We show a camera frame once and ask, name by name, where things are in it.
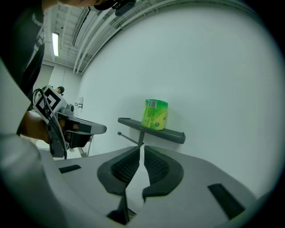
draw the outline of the black shirt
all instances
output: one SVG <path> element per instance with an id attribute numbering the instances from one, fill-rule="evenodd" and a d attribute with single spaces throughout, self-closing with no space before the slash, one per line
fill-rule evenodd
<path id="1" fill-rule="evenodd" d="M 1 58 L 11 76 L 32 101 L 44 56 L 44 14 L 41 0 L 25 0 L 9 12 L 9 19 L 1 20 L 6 31 Z"/>

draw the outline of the person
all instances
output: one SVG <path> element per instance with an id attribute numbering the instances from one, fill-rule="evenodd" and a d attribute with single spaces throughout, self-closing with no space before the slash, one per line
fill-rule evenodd
<path id="1" fill-rule="evenodd" d="M 39 75 L 45 51 L 44 12 L 58 3 L 74 7 L 89 7 L 106 1 L 24 0 L 17 1 L 16 6 L 7 6 L 11 11 L 9 11 L 8 20 L 4 18 L 7 14 L 1 15 L 1 21 L 5 21 L 2 27 L 5 31 L 2 43 L 5 45 L 0 48 L 0 55 L 16 84 L 31 101 L 33 100 L 33 85 Z M 8 1 L 7 4 L 13 4 L 13 1 Z M 64 121 L 60 121 L 60 125 L 64 129 Z M 49 143 L 45 122 L 28 111 L 17 133 Z"/>
<path id="2" fill-rule="evenodd" d="M 60 94 L 61 96 L 63 96 L 64 93 L 64 87 L 63 86 L 59 86 L 55 89 L 55 91 L 57 91 L 58 94 Z"/>

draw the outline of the ceiling light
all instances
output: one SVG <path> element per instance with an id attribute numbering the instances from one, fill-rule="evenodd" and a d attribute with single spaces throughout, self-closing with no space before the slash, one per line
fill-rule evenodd
<path id="1" fill-rule="evenodd" d="M 55 56 L 59 56 L 58 39 L 59 39 L 59 34 L 58 33 L 53 33 L 53 53 L 54 53 Z"/>

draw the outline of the gray shelf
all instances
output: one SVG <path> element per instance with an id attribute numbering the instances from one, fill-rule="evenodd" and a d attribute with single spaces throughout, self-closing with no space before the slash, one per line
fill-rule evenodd
<path id="1" fill-rule="evenodd" d="M 169 129 L 154 130 L 149 127 L 142 126 L 141 122 L 133 120 L 131 118 L 118 118 L 118 122 L 131 128 L 137 129 L 141 132 L 145 132 L 175 143 L 183 144 L 186 139 L 184 132 L 178 132 Z"/>

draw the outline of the white wall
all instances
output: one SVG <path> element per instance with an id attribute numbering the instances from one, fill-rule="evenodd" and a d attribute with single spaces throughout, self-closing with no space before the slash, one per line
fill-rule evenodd
<path id="1" fill-rule="evenodd" d="M 118 34 L 81 82 L 80 118 L 105 124 L 91 155 L 134 144 L 145 99 L 169 103 L 166 128 L 183 145 L 146 135 L 145 144 L 206 159 L 256 196 L 272 188 L 283 162 L 284 61 L 267 31 L 247 16 L 188 8 L 149 17 Z"/>
<path id="2" fill-rule="evenodd" d="M 53 72 L 53 67 L 48 65 L 42 65 L 39 76 L 37 77 L 35 83 L 35 89 L 43 88 L 44 86 L 49 84 L 50 77 Z"/>
<path id="3" fill-rule="evenodd" d="M 49 80 L 49 85 L 57 88 L 63 86 L 63 98 L 67 103 L 74 104 L 77 102 L 79 85 L 81 83 L 81 75 L 74 74 L 70 67 L 54 64 L 54 69 Z"/>

